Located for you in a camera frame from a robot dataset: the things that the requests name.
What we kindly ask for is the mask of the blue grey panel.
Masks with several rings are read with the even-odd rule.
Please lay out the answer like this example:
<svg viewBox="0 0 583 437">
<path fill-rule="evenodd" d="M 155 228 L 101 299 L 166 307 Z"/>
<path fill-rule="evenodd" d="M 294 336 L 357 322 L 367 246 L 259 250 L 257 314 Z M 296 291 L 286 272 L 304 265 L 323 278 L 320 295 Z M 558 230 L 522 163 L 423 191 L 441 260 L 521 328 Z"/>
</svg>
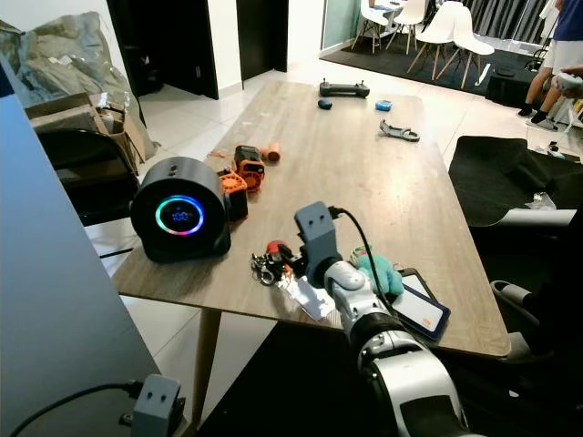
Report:
<svg viewBox="0 0 583 437">
<path fill-rule="evenodd" d="M 124 386 L 157 366 L 1 71 L 1 433 L 129 437 Z"/>
</svg>

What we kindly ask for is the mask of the black box on floor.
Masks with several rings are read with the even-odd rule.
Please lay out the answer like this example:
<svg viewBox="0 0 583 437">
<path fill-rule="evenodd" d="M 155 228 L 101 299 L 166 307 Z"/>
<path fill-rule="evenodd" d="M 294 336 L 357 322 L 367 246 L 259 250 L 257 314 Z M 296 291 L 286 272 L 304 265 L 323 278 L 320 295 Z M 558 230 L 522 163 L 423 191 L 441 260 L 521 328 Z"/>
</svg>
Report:
<svg viewBox="0 0 583 437">
<path fill-rule="evenodd" d="M 536 74 L 523 66 L 492 69 L 485 83 L 485 98 L 504 106 L 522 107 Z"/>
</svg>

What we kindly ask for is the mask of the black cloth covered seat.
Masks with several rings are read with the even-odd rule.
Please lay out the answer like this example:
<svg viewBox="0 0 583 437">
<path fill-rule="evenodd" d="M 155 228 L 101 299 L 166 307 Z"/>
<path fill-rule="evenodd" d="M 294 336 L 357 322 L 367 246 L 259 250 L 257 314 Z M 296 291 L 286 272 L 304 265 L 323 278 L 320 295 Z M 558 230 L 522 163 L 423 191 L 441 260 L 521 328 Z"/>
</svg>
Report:
<svg viewBox="0 0 583 437">
<path fill-rule="evenodd" d="M 557 209 L 583 209 L 583 164 L 529 149 L 521 138 L 464 135 L 448 170 L 467 225 L 488 228 L 546 193 Z"/>
</svg>

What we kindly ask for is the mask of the white chair with wooden legs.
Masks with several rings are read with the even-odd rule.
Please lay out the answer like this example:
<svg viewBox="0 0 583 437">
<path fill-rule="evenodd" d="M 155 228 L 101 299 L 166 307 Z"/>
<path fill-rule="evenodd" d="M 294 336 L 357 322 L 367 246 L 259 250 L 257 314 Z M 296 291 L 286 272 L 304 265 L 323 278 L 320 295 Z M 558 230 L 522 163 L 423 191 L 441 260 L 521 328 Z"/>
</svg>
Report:
<svg viewBox="0 0 583 437">
<path fill-rule="evenodd" d="M 483 58 L 495 53 L 494 47 L 479 40 L 474 33 L 469 8 L 454 0 L 442 3 L 429 25 L 421 32 L 414 32 L 414 40 L 422 46 L 405 71 L 411 71 L 420 61 L 432 56 L 430 79 L 440 79 L 451 66 L 461 66 L 463 76 L 459 88 L 465 87 L 472 69 L 476 74 L 484 74 Z"/>
</svg>

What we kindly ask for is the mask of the brown cardboard box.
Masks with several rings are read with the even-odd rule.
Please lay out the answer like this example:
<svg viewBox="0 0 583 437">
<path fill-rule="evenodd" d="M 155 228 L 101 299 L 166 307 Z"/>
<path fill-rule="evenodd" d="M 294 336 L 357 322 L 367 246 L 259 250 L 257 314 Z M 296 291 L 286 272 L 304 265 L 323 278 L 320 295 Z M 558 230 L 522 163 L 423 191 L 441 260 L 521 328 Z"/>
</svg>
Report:
<svg viewBox="0 0 583 437">
<path fill-rule="evenodd" d="M 141 174 L 143 164 L 157 153 L 138 106 L 118 104 L 108 93 L 76 93 L 25 109 L 35 132 L 74 129 L 97 132 L 117 142 L 130 170 Z"/>
</svg>

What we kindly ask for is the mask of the teal cloth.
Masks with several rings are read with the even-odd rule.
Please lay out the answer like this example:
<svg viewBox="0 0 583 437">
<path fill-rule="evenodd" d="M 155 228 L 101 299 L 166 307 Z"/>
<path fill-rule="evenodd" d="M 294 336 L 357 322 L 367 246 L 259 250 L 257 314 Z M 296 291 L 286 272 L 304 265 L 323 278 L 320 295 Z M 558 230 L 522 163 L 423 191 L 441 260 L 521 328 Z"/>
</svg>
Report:
<svg viewBox="0 0 583 437">
<path fill-rule="evenodd" d="M 380 257 L 380 255 L 373 255 L 370 258 L 368 254 L 362 254 L 355 258 L 354 262 L 358 269 L 376 280 L 376 287 L 388 303 L 396 303 L 396 300 L 403 295 L 403 275 L 394 269 L 394 263 L 390 259 Z"/>
</svg>

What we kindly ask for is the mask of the wooden table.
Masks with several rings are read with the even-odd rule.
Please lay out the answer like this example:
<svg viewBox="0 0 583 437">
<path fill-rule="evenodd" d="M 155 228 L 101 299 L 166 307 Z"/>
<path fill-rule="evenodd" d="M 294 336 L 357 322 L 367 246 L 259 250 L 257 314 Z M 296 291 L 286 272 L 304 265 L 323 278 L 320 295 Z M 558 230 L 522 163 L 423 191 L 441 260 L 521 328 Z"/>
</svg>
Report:
<svg viewBox="0 0 583 437">
<path fill-rule="evenodd" d="M 294 212 L 315 201 L 349 209 L 363 226 L 357 233 L 343 221 L 337 234 L 343 257 L 355 246 L 370 244 L 376 254 L 420 271 L 451 311 L 441 347 L 488 357 L 511 351 L 440 149 L 379 132 L 383 120 L 424 129 L 422 101 L 394 95 L 391 112 L 383 116 L 373 108 L 379 93 L 336 99 L 329 111 L 321 111 L 317 99 L 316 85 L 266 84 L 205 158 L 218 171 L 228 166 L 228 154 L 238 145 L 281 146 L 281 161 L 268 170 L 249 216 L 233 230 L 228 253 L 159 265 L 143 249 L 134 249 L 114 274 L 122 295 L 200 309 L 189 397 L 195 422 L 207 399 L 221 313 L 307 323 L 307 315 L 286 295 L 251 278 L 249 259 L 268 241 L 293 241 Z"/>
</svg>

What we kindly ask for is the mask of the grey plastic sack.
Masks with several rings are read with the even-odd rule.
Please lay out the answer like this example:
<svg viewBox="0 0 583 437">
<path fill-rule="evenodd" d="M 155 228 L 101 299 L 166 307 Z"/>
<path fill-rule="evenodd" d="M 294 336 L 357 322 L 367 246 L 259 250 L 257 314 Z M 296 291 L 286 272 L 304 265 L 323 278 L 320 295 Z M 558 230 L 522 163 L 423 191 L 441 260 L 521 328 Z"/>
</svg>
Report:
<svg viewBox="0 0 583 437">
<path fill-rule="evenodd" d="M 76 93 L 106 93 L 114 105 L 141 116 L 124 67 L 112 56 L 99 13 L 62 15 L 29 32 L 0 24 L 0 56 L 14 72 L 25 108 Z"/>
</svg>

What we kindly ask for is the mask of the black folding chair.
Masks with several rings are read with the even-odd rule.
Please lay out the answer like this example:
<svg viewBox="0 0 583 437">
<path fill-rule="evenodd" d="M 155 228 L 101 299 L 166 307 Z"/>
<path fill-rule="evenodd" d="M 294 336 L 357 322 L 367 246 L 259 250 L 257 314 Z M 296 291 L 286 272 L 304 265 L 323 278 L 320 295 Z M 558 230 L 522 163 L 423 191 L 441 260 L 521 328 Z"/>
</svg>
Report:
<svg viewBox="0 0 583 437">
<path fill-rule="evenodd" d="M 86 129 L 36 134 L 83 228 L 130 217 L 140 179 L 112 137 Z"/>
</svg>

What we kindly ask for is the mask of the key bunch with red fob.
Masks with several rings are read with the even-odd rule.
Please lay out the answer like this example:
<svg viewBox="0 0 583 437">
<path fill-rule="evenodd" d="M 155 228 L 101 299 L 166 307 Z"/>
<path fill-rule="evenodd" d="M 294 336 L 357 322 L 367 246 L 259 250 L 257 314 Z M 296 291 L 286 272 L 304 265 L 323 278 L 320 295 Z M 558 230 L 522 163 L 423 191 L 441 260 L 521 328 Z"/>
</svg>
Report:
<svg viewBox="0 0 583 437">
<path fill-rule="evenodd" d="M 292 265 L 294 267 L 294 261 L 287 261 L 287 259 L 283 258 L 280 240 L 268 242 L 265 254 L 262 257 L 251 254 L 251 271 L 253 271 L 255 279 L 262 286 L 274 286 L 274 284 L 278 283 L 278 270 L 282 265 Z"/>
</svg>

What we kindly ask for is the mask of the dark floor rug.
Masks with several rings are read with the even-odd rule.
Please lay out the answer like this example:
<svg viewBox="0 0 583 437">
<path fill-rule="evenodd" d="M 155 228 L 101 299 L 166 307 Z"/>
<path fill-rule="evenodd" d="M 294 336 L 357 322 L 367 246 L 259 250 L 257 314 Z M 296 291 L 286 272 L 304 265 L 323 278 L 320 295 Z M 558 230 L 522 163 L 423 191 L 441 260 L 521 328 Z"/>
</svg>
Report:
<svg viewBox="0 0 583 437">
<path fill-rule="evenodd" d="M 514 83 L 519 93 L 526 93 L 530 80 L 537 71 L 529 69 L 533 57 L 506 50 L 496 50 L 486 56 L 475 56 L 467 61 L 467 55 L 449 57 L 455 53 L 455 45 L 442 46 L 435 54 L 431 46 L 421 45 L 423 54 L 412 49 L 405 53 L 404 43 L 397 41 L 390 46 L 373 47 L 370 40 L 357 46 L 342 46 L 334 53 L 321 55 L 323 61 L 357 67 L 376 74 L 399 76 L 428 85 L 440 85 L 450 90 L 463 90 L 486 95 L 491 82 L 501 84 L 504 80 Z"/>
</svg>

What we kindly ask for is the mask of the person in white shorts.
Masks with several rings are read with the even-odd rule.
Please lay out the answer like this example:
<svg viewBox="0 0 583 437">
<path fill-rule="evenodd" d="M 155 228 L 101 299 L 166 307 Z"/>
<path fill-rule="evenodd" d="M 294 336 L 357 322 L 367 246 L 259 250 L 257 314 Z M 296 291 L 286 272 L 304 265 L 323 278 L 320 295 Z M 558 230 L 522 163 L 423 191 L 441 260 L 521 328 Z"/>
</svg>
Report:
<svg viewBox="0 0 583 437">
<path fill-rule="evenodd" d="M 563 96 L 557 87 L 557 74 L 568 66 L 583 64 L 583 0 L 557 0 L 557 25 L 542 67 L 529 84 L 519 116 L 533 127 L 557 132 L 549 111 Z"/>
</svg>

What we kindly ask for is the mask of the black remote controller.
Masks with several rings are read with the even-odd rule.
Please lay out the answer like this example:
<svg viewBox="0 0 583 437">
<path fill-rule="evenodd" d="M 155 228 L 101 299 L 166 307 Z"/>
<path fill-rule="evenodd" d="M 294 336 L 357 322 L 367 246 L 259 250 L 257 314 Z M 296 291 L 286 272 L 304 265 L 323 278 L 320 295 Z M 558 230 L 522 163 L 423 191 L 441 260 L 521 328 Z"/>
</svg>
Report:
<svg viewBox="0 0 583 437">
<path fill-rule="evenodd" d="M 318 84 L 318 96 L 321 98 L 367 98 L 370 93 L 370 87 L 367 87 L 363 82 L 355 84 L 339 84 L 323 80 L 323 82 Z"/>
</svg>

